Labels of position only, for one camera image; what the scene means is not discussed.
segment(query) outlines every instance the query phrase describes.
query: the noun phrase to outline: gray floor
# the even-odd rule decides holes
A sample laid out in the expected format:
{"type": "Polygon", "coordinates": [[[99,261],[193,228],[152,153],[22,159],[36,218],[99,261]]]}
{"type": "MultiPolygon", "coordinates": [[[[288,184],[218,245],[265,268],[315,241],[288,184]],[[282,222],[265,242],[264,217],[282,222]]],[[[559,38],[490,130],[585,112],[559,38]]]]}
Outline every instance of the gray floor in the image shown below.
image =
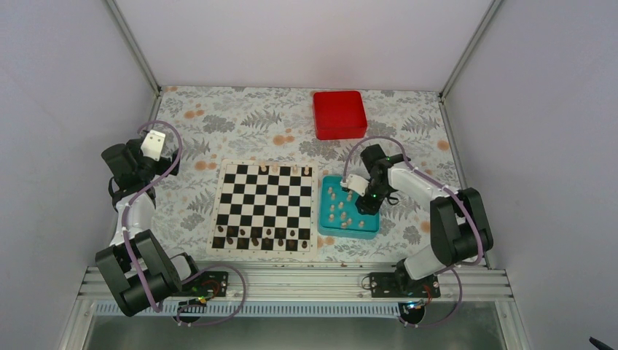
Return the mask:
{"type": "MultiPolygon", "coordinates": [[[[426,322],[452,308],[430,305],[426,322]]],[[[248,318],[204,328],[178,327],[169,317],[97,316],[86,349],[505,349],[493,303],[464,303],[448,323],[404,329],[393,319],[248,318]]]]}

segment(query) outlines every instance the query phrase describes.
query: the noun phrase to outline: teal box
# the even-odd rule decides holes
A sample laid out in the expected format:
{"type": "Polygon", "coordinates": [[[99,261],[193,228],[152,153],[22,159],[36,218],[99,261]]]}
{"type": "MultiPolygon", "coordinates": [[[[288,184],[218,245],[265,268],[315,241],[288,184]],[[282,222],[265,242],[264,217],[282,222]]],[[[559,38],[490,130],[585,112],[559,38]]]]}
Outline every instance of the teal box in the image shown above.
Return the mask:
{"type": "Polygon", "coordinates": [[[355,205],[359,197],[358,193],[344,191],[340,183],[341,176],[328,175],[322,179],[318,232],[324,236],[373,239],[380,230],[380,215],[361,215],[355,205]],[[332,188],[335,199],[332,199],[329,188],[332,188]],[[352,193],[351,201],[348,201],[349,193],[352,193]],[[342,202],[343,208],[339,209],[339,204],[342,202]],[[331,205],[335,206],[334,211],[331,211],[331,205]],[[345,220],[341,220],[343,212],[345,212],[345,220]],[[335,216],[332,221],[329,220],[330,214],[335,216]],[[348,219],[352,219],[352,223],[347,228],[341,228],[341,224],[344,221],[347,222],[348,219]],[[364,221],[363,227],[359,227],[361,221],[364,221]]]}

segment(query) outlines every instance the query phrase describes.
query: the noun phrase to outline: white wall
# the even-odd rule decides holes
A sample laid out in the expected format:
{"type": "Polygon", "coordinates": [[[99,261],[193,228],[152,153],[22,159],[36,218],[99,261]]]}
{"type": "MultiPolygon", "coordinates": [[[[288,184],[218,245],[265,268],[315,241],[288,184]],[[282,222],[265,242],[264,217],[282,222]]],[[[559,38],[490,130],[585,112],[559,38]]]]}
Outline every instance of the white wall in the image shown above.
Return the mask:
{"type": "Polygon", "coordinates": [[[117,0],[161,85],[441,90],[490,0],[117,0]]]}
{"type": "Polygon", "coordinates": [[[534,349],[618,349],[618,3],[505,1],[447,97],[534,349]]]}
{"type": "Polygon", "coordinates": [[[153,94],[102,1],[3,1],[0,339],[55,349],[109,239],[106,147],[134,136],[153,94]]]}

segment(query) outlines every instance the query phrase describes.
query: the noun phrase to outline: table surface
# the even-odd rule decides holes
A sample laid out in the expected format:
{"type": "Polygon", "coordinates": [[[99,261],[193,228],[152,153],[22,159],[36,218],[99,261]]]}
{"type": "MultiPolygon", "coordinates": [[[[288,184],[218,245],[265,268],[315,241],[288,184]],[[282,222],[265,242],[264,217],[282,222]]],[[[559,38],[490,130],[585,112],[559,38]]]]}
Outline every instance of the table surface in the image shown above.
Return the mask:
{"type": "MultiPolygon", "coordinates": [[[[157,186],[152,229],[166,249],[185,251],[196,260],[206,253],[219,164],[225,158],[313,161],[321,174],[343,172],[358,140],[319,141],[313,128],[312,95],[317,90],[270,87],[185,87],[165,89],[157,119],[178,128],[183,152],[178,176],[157,186]]],[[[360,90],[367,114],[367,136],[390,136],[403,143],[412,161],[445,184],[458,186],[453,155],[432,92],[360,90]]],[[[176,148],[170,131],[166,147],[176,148]]],[[[387,155],[400,153],[389,141],[387,155]]],[[[367,176],[359,151],[350,165],[367,176]]],[[[380,210],[380,232],[372,240],[318,236],[312,261],[396,262],[429,245],[429,213],[405,195],[380,210]]],[[[248,260],[220,258],[218,260],[248,260]]]]}

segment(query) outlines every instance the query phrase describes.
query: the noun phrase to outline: red box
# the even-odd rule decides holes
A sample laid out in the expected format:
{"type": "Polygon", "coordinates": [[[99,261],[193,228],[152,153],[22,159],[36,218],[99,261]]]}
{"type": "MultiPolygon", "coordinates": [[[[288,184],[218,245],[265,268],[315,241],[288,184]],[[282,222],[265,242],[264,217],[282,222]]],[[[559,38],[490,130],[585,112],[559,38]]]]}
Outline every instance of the red box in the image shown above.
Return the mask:
{"type": "Polygon", "coordinates": [[[318,140],[360,139],[367,132],[367,116],[358,91],[314,93],[313,118],[318,140]]]}

